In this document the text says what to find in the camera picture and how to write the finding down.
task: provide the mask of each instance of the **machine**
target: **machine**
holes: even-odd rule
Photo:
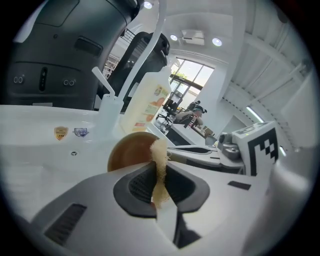
[[[3,104],[93,110],[101,71],[143,0],[46,0],[13,41]]]
[[[121,58],[120,62],[112,72],[111,76],[108,78],[108,82],[115,91],[116,96],[119,95],[124,85],[124,82],[126,81],[133,66],[137,62],[137,59],[146,49],[152,35],[153,33],[146,32],[140,32],[137,35],[135,35],[128,49],[125,51],[123,57]],[[124,104],[121,112],[126,111],[131,101],[131,98],[144,75],[147,72],[159,72],[162,69],[162,67],[168,64],[166,56],[169,54],[169,51],[169,41],[163,34],[161,34],[152,52],[146,58],[143,65],[141,66],[138,73],[131,82],[129,89],[127,90],[127,93],[124,96]],[[109,91],[104,86],[100,86],[97,94],[102,99],[103,95],[108,93]]]
[[[165,215],[168,223],[172,223],[173,218],[171,238],[159,224],[163,212],[157,212],[151,206],[156,184],[154,162],[84,179],[43,207],[30,223],[19,218],[20,224],[31,237],[37,237],[37,243],[51,247],[57,255],[160,256],[179,253],[191,256],[196,253],[211,255],[213,249],[215,255],[263,252],[276,242],[272,237],[280,238],[285,234],[303,207],[315,178],[312,159],[319,152],[318,148],[302,150],[274,163],[275,158],[270,154],[258,154],[261,144],[257,143],[253,146],[255,153],[251,155],[250,142],[262,138],[263,141],[270,140],[270,144],[277,142],[276,136],[270,136],[273,129],[273,123],[265,123],[233,133],[232,137],[237,140],[233,147],[237,146],[245,157],[241,145],[246,144],[249,159],[255,159],[256,166],[245,166],[245,170],[256,169],[256,176],[168,162],[165,186],[175,205],[175,214]],[[246,142],[246,138],[235,135],[244,130],[245,134],[251,135]],[[70,137],[69,143],[77,147],[71,141],[75,139],[75,136]],[[168,152],[190,158],[190,152],[196,155],[204,149],[206,153],[212,151],[208,155],[217,153],[215,147],[181,146],[171,147]],[[91,157],[90,152],[101,161],[103,154],[97,156],[94,144],[85,155]],[[307,171],[301,174],[299,166],[305,157],[310,161],[303,166]],[[230,162],[234,161],[233,156],[230,158]],[[69,161],[71,159],[65,158],[64,165],[69,166]],[[264,224],[264,218],[277,223],[277,228]]]
[[[141,3],[46,1],[33,28],[16,38],[5,84],[12,105],[0,106],[1,185],[16,223],[44,255],[261,255],[297,219],[318,169],[319,148],[279,158],[272,122],[223,134],[217,147],[170,147],[185,162],[166,166],[174,214],[151,205],[155,163],[106,172],[110,151],[125,136],[118,127],[123,97],[116,102],[110,89],[99,112],[91,111],[97,71]],[[162,24],[165,3],[159,1]],[[157,24],[149,53],[160,34]]]

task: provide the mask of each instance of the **white wall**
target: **white wall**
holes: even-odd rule
[[[237,117],[246,126],[253,124],[231,104],[224,100],[218,101],[219,88],[221,88],[221,85],[225,80],[227,68],[228,65],[217,65],[196,98],[197,101],[201,101],[200,105],[207,110],[207,113],[202,115],[203,123],[215,133],[214,136],[216,138],[233,116]]]
[[[232,51],[228,60],[228,69],[223,84],[219,87],[218,99],[225,95],[230,81],[234,75],[240,54],[242,52],[247,21],[247,1],[232,1]]]
[[[261,104],[253,103],[251,108],[265,121],[265,122],[275,122],[275,130],[276,130],[276,137],[278,141],[279,146],[283,146],[283,148],[287,152],[292,152],[293,148],[287,138],[287,135],[284,133],[284,131],[281,129],[280,125],[275,121],[275,118],[267,111],[265,107],[263,107]],[[247,113],[249,117],[251,117],[252,120],[254,120],[254,123],[257,123],[258,120],[252,113],[250,113],[247,109],[244,110],[244,112]]]
[[[316,71],[312,70],[281,111],[299,147],[312,147],[320,143],[318,96],[319,81]]]
[[[226,126],[222,129],[223,133],[231,133],[237,130],[240,130],[242,128],[247,127],[243,122],[241,122],[238,118],[236,118],[234,115],[230,119],[230,121],[226,124]]]
[[[118,57],[119,60],[121,60],[122,56],[125,54],[129,46],[129,44],[126,45],[123,41],[124,40],[122,38],[118,38],[110,52],[113,56]]]

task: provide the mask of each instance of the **plastic bottle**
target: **plastic bottle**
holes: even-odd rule
[[[194,126],[196,120],[197,120],[197,117],[194,116],[194,117],[192,118],[191,122],[189,123],[189,128],[192,128],[192,127]]]
[[[171,93],[171,68],[148,72],[139,83],[120,124],[127,133],[144,132]]]
[[[192,119],[193,119],[193,116],[190,115],[186,120],[184,120],[183,121],[184,122],[184,126],[183,127],[186,128],[186,129],[189,129],[190,128],[189,124],[192,121]]]

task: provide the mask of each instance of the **ceiling light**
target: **ceiling light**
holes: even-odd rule
[[[222,46],[222,42],[219,38],[214,38],[212,39],[212,43],[215,45],[215,46]]]
[[[178,40],[178,37],[176,37],[174,34],[170,35],[170,38],[171,38],[173,41],[177,41],[177,40]]]
[[[283,146],[280,146],[279,149],[280,149],[282,155],[284,155],[284,156],[287,155],[287,154],[286,154],[286,151],[284,150],[284,147],[283,147]]]
[[[262,120],[260,116],[256,112],[253,111],[253,109],[249,106],[246,107],[247,110],[249,110],[259,121],[260,123],[264,123],[265,121]]]
[[[152,8],[152,4],[148,1],[145,1],[144,2],[144,7],[147,8],[147,9],[151,9]]]

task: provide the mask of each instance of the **ceiling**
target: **ceiling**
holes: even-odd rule
[[[159,4],[150,2],[153,8],[143,9],[128,27],[135,34],[156,27]],[[162,33],[178,37],[169,39],[170,52],[214,68],[227,65],[218,99],[242,113],[251,106],[265,121],[276,120],[288,149],[296,148],[281,109],[304,81],[310,58],[276,8],[264,0],[168,0],[166,15]],[[185,43],[182,30],[202,31],[204,45]],[[221,39],[221,47],[213,45],[214,37]]]
[[[293,26],[282,23],[267,2],[247,0],[246,13],[241,53],[223,99],[241,111],[251,106],[265,121],[275,120],[295,149],[281,110],[305,79],[308,53]]]

